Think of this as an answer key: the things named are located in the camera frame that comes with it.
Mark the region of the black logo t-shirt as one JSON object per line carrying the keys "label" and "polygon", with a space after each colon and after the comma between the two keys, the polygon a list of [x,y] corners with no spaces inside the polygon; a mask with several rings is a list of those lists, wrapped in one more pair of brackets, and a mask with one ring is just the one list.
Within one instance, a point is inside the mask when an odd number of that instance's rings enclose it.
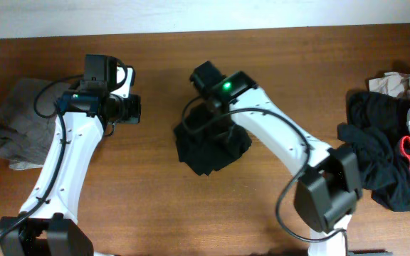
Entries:
{"label": "black logo t-shirt", "polygon": [[213,124],[197,134],[188,133],[178,124],[174,135],[179,161],[199,176],[208,176],[240,159],[252,144],[247,131],[234,122]]}

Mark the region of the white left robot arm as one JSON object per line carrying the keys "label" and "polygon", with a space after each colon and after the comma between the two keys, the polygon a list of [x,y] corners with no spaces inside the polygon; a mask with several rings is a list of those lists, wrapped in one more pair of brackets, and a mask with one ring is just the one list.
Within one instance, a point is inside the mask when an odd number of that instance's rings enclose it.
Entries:
{"label": "white left robot arm", "polygon": [[3,255],[97,255],[78,227],[80,193],[106,129],[139,123],[141,99],[130,92],[135,69],[110,55],[87,54],[76,80],[53,103],[53,140],[36,185],[16,217],[0,219]]}

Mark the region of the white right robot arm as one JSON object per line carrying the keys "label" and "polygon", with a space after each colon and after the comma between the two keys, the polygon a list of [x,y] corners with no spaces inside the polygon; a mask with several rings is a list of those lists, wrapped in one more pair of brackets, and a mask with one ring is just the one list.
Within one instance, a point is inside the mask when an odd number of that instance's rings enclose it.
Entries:
{"label": "white right robot arm", "polygon": [[[334,149],[306,132],[243,71],[226,77],[206,61],[194,69],[189,80],[214,113],[194,132],[234,122],[257,137],[292,174],[275,205],[281,228],[307,242],[309,255],[348,255],[347,227],[362,197],[358,161],[352,148],[342,145]],[[308,238],[294,233],[279,213],[292,188],[293,206],[310,229]]]}

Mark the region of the grey folded shirt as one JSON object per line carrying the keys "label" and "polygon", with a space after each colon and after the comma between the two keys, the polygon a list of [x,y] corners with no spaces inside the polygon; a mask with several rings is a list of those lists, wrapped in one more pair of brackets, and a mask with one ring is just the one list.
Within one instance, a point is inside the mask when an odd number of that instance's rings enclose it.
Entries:
{"label": "grey folded shirt", "polygon": [[37,94],[49,84],[48,80],[20,79],[0,106],[0,158],[9,162],[13,170],[21,171],[42,167],[53,140],[55,119],[44,119],[54,112],[53,103],[70,85],[60,82]]}

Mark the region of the dark teal black garment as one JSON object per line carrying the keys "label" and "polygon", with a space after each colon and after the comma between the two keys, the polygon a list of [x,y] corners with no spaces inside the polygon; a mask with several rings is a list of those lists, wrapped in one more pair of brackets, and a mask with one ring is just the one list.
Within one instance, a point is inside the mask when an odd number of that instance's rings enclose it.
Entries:
{"label": "dark teal black garment", "polygon": [[362,187],[372,199],[394,212],[410,211],[410,170],[399,150],[410,136],[403,121],[410,100],[378,92],[355,92],[347,99],[347,123],[337,126],[337,137],[357,155]]}

